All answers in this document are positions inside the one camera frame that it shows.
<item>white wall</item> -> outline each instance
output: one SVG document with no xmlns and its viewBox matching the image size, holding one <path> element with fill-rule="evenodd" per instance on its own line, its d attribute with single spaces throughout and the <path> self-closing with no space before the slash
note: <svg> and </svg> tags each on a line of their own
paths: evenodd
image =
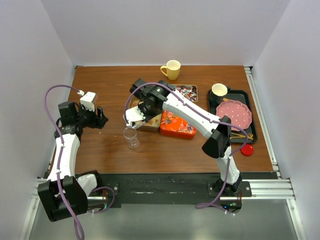
<svg viewBox="0 0 320 240">
<path fill-rule="evenodd" d="M 245 65 L 290 0 L 42 0 L 73 63 Z"/>
<path fill-rule="evenodd" d="M 308 239 L 320 239 L 320 1 L 292 0 L 253 67 L 279 169 Z"/>
<path fill-rule="evenodd" d="M 0 34 L 0 239 L 16 240 L 54 147 L 45 90 L 71 84 L 74 70 L 40 0 L 0 1 Z M 49 98 L 55 117 L 67 95 Z"/>
</svg>

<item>yellow mug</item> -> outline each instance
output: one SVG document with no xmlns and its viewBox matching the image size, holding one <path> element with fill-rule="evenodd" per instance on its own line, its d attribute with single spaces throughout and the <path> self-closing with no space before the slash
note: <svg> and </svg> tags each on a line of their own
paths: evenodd
<svg viewBox="0 0 320 240">
<path fill-rule="evenodd" d="M 166 63 L 166 66 L 161 66 L 160 71 L 168 77 L 170 80 L 176 80 L 180 73 L 181 64 L 177 60 L 170 60 Z"/>
</svg>

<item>black tray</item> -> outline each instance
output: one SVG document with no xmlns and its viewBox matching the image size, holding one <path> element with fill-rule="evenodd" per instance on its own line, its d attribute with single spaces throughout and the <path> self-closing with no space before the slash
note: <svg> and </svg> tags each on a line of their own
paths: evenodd
<svg viewBox="0 0 320 240">
<path fill-rule="evenodd" d="M 209 111 L 211 114 L 216 115 L 217 110 L 216 107 L 212 106 L 210 104 L 209 101 L 209 94 L 210 91 L 208 91 L 207 96 L 208 96 L 208 103 L 209 103 Z M 252 112 L 251 110 L 251 106 L 250 106 L 250 100 L 249 100 L 249 96 L 248 93 L 243 91 L 243 90 L 229 90 L 229 92 L 225 95 L 226 99 L 230 99 L 230 100 L 235 100 L 235 101 L 239 101 L 245 105 L 247 105 L 247 107 L 249 108 L 249 110 Z M 238 131 L 232 131 L 233 133 L 236 134 L 241 134 L 241 132 Z M 252 114 L 252 123 L 250 124 L 250 126 L 245 129 L 245 132 L 247 134 L 253 134 L 253 140 L 249 139 L 248 143 L 249 144 L 254 144 L 257 140 L 258 140 L 258 134 L 257 134 L 257 130 L 256 130 L 256 125 L 255 125 L 255 120 L 254 120 L 254 115 Z M 231 143 L 233 144 L 243 144 L 245 142 L 245 138 L 234 138 L 231 139 Z"/>
</svg>

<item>mug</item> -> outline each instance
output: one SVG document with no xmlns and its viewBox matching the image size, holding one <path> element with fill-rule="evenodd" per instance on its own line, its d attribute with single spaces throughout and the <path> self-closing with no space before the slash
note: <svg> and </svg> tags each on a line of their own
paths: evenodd
<svg viewBox="0 0 320 240">
<path fill-rule="evenodd" d="M 217 107 L 220 103 L 222 103 L 224 96 L 228 93 L 229 90 L 230 87 L 225 86 L 222 83 L 216 83 L 212 85 L 209 94 L 209 102 Z"/>
<path fill-rule="evenodd" d="M 160 71 L 168 77 L 170 80 L 176 80 L 180 73 L 181 64 L 177 60 L 170 60 L 166 63 L 166 66 L 161 66 Z"/>
</svg>

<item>cup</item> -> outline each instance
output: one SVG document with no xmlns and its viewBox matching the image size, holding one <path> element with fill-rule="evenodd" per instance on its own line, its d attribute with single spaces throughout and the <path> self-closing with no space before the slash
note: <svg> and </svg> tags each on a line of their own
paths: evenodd
<svg viewBox="0 0 320 240">
<path fill-rule="evenodd" d="M 170 60 L 166 63 L 166 66 L 161 66 L 160 71 L 168 77 L 170 80 L 176 80 L 180 73 L 181 64 L 177 60 Z"/>
<path fill-rule="evenodd" d="M 133 129 L 131 127 L 126 127 L 123 130 L 123 136 L 128 144 L 128 147 L 130 149 L 135 149 L 139 146 L 139 139 L 138 139 L 138 133 L 136 129 Z"/>
<path fill-rule="evenodd" d="M 209 94 L 209 102 L 217 107 L 220 103 L 222 103 L 224 96 L 228 93 L 229 90 L 230 87 L 225 86 L 222 83 L 216 83 L 212 85 Z"/>
</svg>

